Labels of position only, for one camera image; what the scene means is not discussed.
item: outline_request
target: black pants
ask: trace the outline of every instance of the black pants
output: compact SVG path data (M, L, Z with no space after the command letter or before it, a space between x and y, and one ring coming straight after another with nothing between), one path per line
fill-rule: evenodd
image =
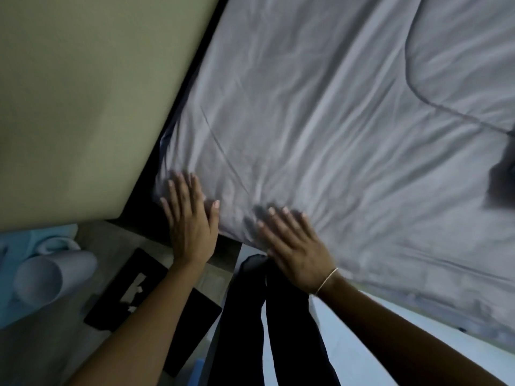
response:
M309 313L309 296L271 260L252 272L244 266L227 294L208 385L264 385L261 307L265 300L279 385L339 385Z

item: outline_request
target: beige panel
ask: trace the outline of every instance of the beige panel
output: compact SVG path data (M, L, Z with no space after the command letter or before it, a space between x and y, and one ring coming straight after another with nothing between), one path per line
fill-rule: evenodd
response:
M216 1L0 1L0 231L121 213Z

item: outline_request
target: tile floor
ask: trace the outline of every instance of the tile floor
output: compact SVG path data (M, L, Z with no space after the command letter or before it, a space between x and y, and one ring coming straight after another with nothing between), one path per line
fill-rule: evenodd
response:
M163 263L173 262L172 249L105 221L79 226L76 241L98 258L94 276L79 290L0 331L0 384L2 386L53 386L68 379L109 332L82 323L88 299L100 294L123 264L140 247ZM219 246L196 288L222 303L240 249L234 243ZM183 371L173 380L163 375L160 385L187 384L191 366L205 356L209 341L197 347Z

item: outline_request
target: thin gold bracelet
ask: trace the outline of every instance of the thin gold bracelet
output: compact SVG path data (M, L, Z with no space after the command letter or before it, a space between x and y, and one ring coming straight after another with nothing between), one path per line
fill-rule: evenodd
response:
M333 274L338 271L338 268L335 268L331 271L331 273L327 276L327 278L325 278L325 280L323 281L323 283L320 285L320 287L318 288L317 292L315 293L315 296L318 296L318 292L320 291L320 289L324 286L325 282L329 280L329 278L331 276L333 276Z

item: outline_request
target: blue object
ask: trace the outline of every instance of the blue object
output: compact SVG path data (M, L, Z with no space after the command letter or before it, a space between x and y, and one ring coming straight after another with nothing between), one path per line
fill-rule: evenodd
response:
M190 380L188 381L188 386L198 386L198 382L200 381L200 375L202 374L203 367L204 359L195 360L195 365L193 366L193 371L190 376Z
M35 256L35 249L42 241L55 236L74 238L76 233L75 224L0 233L0 329L37 310L13 295L12 283L20 264Z

